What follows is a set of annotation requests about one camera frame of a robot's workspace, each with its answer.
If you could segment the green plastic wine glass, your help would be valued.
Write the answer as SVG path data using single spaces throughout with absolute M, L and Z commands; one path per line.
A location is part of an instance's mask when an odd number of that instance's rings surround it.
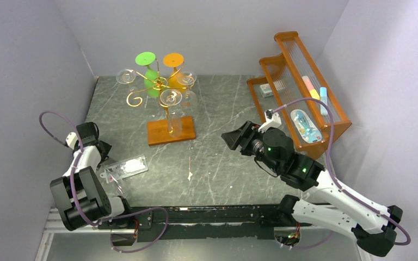
M 155 81 L 159 80 L 160 75 L 157 70 L 154 70 L 151 67 L 153 63 L 156 63 L 156 69 L 159 69 L 156 55 L 153 52 L 142 52 L 136 56 L 135 62 L 137 65 L 146 67 L 144 85 L 148 96 L 152 98 L 159 97 L 160 90 L 158 89 Z

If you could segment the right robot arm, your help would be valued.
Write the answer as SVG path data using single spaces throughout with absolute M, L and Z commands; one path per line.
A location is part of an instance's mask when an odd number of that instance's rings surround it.
M 316 195 L 334 206 L 320 207 L 297 196 L 286 195 L 278 205 L 281 224 L 309 223 L 346 235 L 364 251 L 385 257 L 394 247 L 396 224 L 403 215 L 396 205 L 384 206 L 369 200 L 333 178 L 330 171 L 316 160 L 297 153 L 293 140 L 278 128 L 261 132 L 250 121 L 236 130 L 223 133 L 222 139 L 231 150 L 240 149 L 264 163 L 288 186 Z

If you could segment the orange plastic wine glass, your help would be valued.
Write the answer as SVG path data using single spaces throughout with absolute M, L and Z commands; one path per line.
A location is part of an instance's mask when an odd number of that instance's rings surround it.
M 182 76 L 181 70 L 184 66 L 184 57 L 180 53 L 169 53 L 163 58 L 163 64 L 166 67 L 172 68 L 173 71 L 167 78 L 167 87 L 184 92 L 186 87 L 178 82 L 179 76 Z

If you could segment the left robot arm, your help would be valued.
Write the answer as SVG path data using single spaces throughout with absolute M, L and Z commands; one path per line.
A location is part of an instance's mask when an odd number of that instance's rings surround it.
M 50 190 L 63 225 L 68 231 L 91 222 L 111 219 L 120 228 L 129 227 L 134 220 L 127 200 L 122 196 L 109 197 L 99 181 L 96 171 L 109 159 L 112 146 L 99 139 L 97 124 L 87 122 L 76 127 L 83 149 L 76 134 L 70 134 L 66 143 L 73 148 L 73 162 L 62 177 L 50 182 Z

